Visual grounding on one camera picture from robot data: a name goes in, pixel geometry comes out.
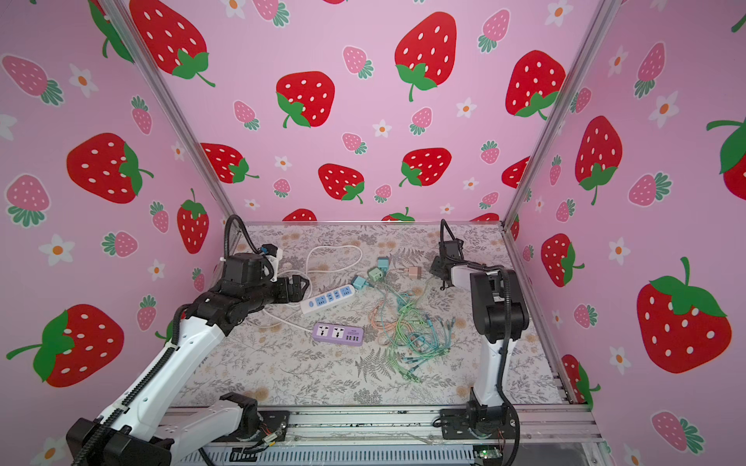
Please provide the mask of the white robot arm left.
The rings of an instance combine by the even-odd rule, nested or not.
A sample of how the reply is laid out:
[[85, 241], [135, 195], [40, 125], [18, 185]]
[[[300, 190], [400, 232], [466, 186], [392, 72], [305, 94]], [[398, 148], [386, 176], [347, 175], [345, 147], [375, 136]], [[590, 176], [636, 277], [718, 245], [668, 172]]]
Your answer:
[[221, 437], [258, 438], [258, 403], [235, 392], [178, 425], [162, 419], [199, 364], [248, 315], [303, 300], [309, 280], [277, 276], [276, 263], [266, 254], [226, 258], [221, 279], [177, 309], [171, 337], [136, 381], [97, 419], [79, 419], [69, 429], [74, 464], [174, 465]]

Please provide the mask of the light green charger plug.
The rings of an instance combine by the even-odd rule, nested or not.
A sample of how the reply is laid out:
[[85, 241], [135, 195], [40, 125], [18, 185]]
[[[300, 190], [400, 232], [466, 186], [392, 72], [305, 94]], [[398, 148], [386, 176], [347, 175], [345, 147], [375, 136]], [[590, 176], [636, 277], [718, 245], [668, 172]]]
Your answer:
[[384, 279], [385, 274], [384, 272], [379, 269], [378, 267], [374, 267], [368, 271], [368, 277], [373, 282], [380, 282], [382, 279]]

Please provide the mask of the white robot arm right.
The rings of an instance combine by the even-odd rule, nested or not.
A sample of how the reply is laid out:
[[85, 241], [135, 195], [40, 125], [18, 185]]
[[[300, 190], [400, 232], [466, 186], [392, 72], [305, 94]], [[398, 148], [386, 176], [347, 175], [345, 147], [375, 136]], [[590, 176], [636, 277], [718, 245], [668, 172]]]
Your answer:
[[505, 382], [514, 349], [530, 323], [517, 274], [501, 265], [448, 257], [435, 258], [431, 274], [445, 289], [470, 292], [474, 327], [483, 337], [479, 374], [469, 400], [463, 409], [442, 414], [441, 426], [467, 430], [477, 438], [505, 430], [516, 433], [518, 415], [505, 393]]

